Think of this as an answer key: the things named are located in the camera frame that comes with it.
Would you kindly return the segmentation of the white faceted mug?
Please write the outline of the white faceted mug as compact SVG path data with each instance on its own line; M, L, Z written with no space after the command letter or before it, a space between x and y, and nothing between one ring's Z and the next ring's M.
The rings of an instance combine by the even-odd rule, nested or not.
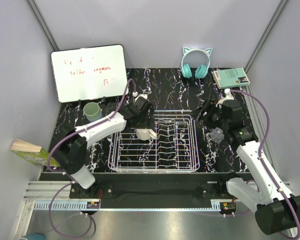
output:
M136 136L142 140L146 141L149 139L157 139L157 134L152 129L135 129Z

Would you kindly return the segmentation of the clear glass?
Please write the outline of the clear glass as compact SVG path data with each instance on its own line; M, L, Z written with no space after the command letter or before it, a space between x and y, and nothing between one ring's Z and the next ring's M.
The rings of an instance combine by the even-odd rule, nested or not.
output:
M222 129L216 127L208 133L208 137L211 141L219 144L225 139L225 135Z

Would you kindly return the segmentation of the blue plastic cup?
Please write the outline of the blue plastic cup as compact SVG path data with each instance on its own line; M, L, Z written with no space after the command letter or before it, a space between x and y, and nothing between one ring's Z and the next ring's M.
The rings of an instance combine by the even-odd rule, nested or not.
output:
M94 116L88 116L86 115L86 118L88 119L88 121L90 123L98 121L99 119L101 119L103 116L102 115L94 115Z

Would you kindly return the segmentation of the green plastic cup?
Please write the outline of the green plastic cup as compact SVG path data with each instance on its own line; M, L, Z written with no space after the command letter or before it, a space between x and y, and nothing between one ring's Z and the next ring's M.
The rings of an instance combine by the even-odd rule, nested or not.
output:
M99 116L102 115L102 109L96 102L89 102L83 107L85 116Z

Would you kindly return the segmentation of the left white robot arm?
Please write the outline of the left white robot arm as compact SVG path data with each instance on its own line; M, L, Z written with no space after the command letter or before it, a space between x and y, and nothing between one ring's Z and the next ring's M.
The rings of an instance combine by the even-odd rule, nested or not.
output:
M109 115L86 125L68 128L62 132L62 139L50 152L62 170L74 183L80 185L80 192L87 198L98 193L96 178L85 165L87 149L94 143L124 130L134 129L138 139L156 139L154 131L154 108L146 94L140 94L133 103L118 106Z

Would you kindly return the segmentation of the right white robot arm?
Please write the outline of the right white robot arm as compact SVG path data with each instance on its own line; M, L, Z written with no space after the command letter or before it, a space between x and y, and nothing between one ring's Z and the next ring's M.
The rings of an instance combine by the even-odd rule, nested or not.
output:
M233 99L218 103L208 99L191 114L207 128L220 131L259 188L255 190L236 176L217 185L218 195L225 199L232 195L244 203L265 235L299 228L300 195L291 192L263 154L253 126L245 124L241 103Z

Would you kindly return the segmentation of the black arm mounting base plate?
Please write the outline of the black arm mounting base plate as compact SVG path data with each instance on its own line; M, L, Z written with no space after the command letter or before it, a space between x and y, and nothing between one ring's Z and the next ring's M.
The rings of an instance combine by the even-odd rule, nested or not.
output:
M223 180L250 173L96 173L105 209L203 209L211 200L227 199L218 191Z

